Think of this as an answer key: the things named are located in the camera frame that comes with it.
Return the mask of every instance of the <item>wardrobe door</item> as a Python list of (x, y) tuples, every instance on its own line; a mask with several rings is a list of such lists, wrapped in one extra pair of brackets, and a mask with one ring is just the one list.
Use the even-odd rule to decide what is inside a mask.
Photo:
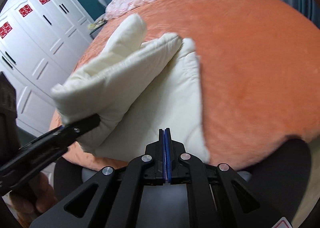
[(71, 74), (79, 60), (67, 39), (76, 30), (51, 0), (29, 0), (34, 10), (23, 17), (17, 12), (23, 4), (16, 5), (15, 16), (28, 35), (67, 73)]
[(87, 28), (89, 23), (87, 16), (73, 0), (57, 0), (58, 5), (61, 7), (66, 16), (70, 17), (72, 21), (81, 26), (81, 32), (90, 42), (90, 31)]
[[(24, 7), (24, 12), (28, 16), (33, 10)], [(30, 38), (10, 12), (0, 16), (0, 44), (11, 65), (46, 94), (50, 95), (55, 84), (67, 79), (68, 74)]]
[[(1, 46), (0, 55), (4, 57)], [(52, 99), (3, 59), (0, 59), (0, 71), (16, 89), (18, 126), (35, 136), (46, 133), (55, 110)]]

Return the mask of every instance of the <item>floor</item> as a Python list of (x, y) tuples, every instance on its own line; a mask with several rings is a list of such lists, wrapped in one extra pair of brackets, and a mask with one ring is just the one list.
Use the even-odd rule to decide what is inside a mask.
[(320, 137), (312, 141), (309, 147), (312, 157), (311, 175), (305, 196), (292, 221), (293, 228), (302, 224), (320, 198)]

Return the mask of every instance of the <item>human finger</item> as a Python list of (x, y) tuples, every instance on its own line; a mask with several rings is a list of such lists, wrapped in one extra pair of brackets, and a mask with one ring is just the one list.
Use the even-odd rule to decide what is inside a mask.
[(28, 200), (24, 199), (23, 197), (15, 194), (14, 192), (10, 192), (9, 198), (12, 202), (14, 209), (17, 212), (24, 213), (24, 214), (31, 214), (34, 212), (34, 207), (32, 203)]
[(49, 186), (50, 185), (49, 185), (48, 177), (44, 173), (40, 172), (39, 173), (39, 180), (38, 180), (38, 187), (39, 187), (40, 193), (46, 192)]
[(52, 186), (49, 185), (47, 191), (38, 198), (36, 202), (36, 208), (40, 213), (44, 213), (57, 202), (58, 200), (55, 197), (54, 190)]

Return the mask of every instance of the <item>black door handle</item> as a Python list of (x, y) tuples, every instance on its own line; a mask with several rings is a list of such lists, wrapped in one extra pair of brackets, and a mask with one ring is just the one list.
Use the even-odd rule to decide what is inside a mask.
[(7, 57), (9, 57), (9, 59), (16, 65), (16, 61), (12, 59), (12, 57), (7, 53), (7, 51), (5, 51), (5, 54), (7, 55)]
[(63, 7), (61, 5), (59, 5), (59, 7), (63, 10), (64, 13), (66, 13), (66, 11), (63, 9)]
[(4, 57), (2, 57), (2, 60), (13, 70), (12, 65)]
[(62, 4), (62, 6), (64, 7), (64, 9), (69, 13), (69, 10), (67, 10), (67, 8)]
[(48, 23), (49, 23), (50, 25), (52, 25), (51, 22), (49, 21), (49, 19), (47, 19), (47, 17), (46, 17), (45, 15), (43, 15), (43, 17), (44, 17), (44, 19), (45, 19), (46, 21), (48, 21)]

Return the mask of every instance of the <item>human hand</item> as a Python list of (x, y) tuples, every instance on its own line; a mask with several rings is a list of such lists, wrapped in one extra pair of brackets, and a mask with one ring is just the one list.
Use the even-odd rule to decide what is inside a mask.
[(49, 180), (44, 173), (40, 172), (29, 182), (29, 184), (37, 197), (35, 206), (14, 191), (9, 194), (10, 200), (14, 209), (17, 211), (19, 219), (26, 224), (31, 224), (31, 222), (37, 217), (35, 214), (35, 207), (36, 210), (42, 214), (58, 202), (54, 195), (54, 190), (52, 186), (49, 185)]

